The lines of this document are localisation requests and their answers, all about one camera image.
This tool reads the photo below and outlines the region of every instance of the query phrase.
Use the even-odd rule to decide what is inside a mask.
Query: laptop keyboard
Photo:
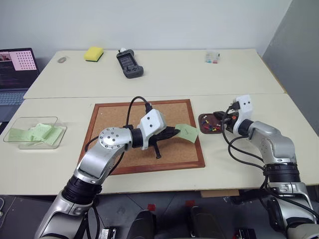
[[[0,106],[21,105],[25,92],[0,93]]]

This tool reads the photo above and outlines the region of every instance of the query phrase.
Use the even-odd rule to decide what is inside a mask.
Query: laptop screen
[[[29,88],[38,75],[31,48],[0,50],[0,90]]]

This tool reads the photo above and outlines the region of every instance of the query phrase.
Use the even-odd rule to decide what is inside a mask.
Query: laptop
[[[0,50],[0,122],[10,121],[39,74],[31,48]]]

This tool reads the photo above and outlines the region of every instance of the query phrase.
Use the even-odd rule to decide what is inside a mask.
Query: gray floor
[[[7,212],[7,214],[5,218],[0,219],[0,226],[4,220],[0,228],[0,238],[33,238],[38,224],[51,203],[26,197],[1,197],[5,200],[2,211]],[[103,224],[106,227],[116,226],[118,228],[117,239],[126,238],[136,215],[141,210],[147,209],[149,204],[156,206],[154,211],[158,225],[156,239],[189,237],[186,226],[186,215],[189,207],[186,204],[187,201],[192,200],[195,205],[204,207],[215,215],[228,239],[232,238],[236,227],[255,229],[258,239],[284,238],[283,235],[271,229],[268,224],[268,214],[259,201],[234,205],[229,197],[201,198],[199,192],[100,195],[99,199],[100,204],[97,209]],[[314,206],[318,210],[318,204],[315,203]],[[96,222],[91,210],[89,221],[94,238]]]

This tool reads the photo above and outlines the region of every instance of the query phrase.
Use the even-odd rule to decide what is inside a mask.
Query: green sticky note
[[[49,124],[38,123],[29,129],[32,132],[32,141],[43,141],[50,134],[52,126]]]
[[[30,131],[27,131],[27,130],[11,128],[9,131],[8,141],[10,142],[32,141],[32,134]]]
[[[54,143],[59,138],[62,131],[63,131],[63,128],[61,128],[61,127],[52,128],[52,130],[50,131],[49,135],[47,136],[45,142],[47,144],[54,145]]]
[[[177,124],[175,129],[179,129],[180,132],[176,135],[177,137],[184,138],[189,140],[192,143],[195,143],[195,140],[198,136],[197,129],[184,123]]]

